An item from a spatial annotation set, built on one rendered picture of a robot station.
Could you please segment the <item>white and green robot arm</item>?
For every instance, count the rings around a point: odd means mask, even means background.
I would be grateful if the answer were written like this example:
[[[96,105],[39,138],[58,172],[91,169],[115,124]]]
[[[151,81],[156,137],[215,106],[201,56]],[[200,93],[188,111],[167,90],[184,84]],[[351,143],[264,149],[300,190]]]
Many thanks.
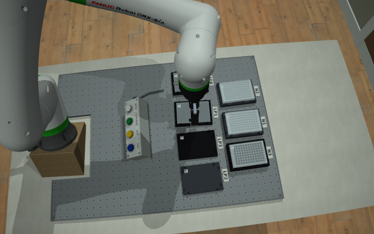
[[[181,35],[174,57],[181,93],[201,98],[212,83],[221,19],[194,0],[66,0],[143,19]],[[0,0],[0,144],[54,152],[77,137],[55,80],[38,76],[47,0]]]

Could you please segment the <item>grey control panel with four buttons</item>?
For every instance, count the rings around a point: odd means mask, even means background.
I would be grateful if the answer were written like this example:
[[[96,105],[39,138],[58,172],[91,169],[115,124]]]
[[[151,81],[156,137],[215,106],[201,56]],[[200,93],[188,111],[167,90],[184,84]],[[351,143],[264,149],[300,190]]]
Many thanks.
[[[149,105],[142,98],[162,91],[148,92],[124,102],[126,158],[129,161],[152,159]]]

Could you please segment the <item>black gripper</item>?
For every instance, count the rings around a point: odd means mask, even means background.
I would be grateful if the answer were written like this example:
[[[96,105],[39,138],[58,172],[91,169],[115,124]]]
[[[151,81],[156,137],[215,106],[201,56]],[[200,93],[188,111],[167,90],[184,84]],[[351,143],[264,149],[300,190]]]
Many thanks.
[[[184,96],[184,95],[183,95]],[[188,98],[184,96],[188,102],[189,102],[189,107],[191,109],[191,119],[189,119],[190,126],[198,126],[199,125],[199,102],[200,100],[204,97],[201,98]]]

